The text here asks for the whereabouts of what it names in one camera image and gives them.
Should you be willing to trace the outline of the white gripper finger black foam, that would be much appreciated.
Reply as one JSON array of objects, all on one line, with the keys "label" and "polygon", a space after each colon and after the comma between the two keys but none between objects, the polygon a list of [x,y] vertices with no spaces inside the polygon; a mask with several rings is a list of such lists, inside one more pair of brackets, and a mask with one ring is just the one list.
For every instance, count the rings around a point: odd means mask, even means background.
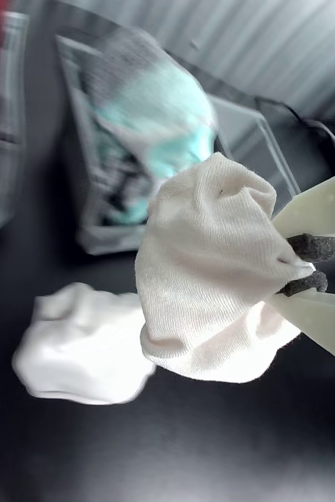
[{"label": "white gripper finger black foam", "polygon": [[335,176],[295,196],[273,224],[302,260],[331,260],[335,256]]},{"label": "white gripper finger black foam", "polygon": [[287,321],[335,357],[335,294],[321,271],[289,282],[268,303]]}]

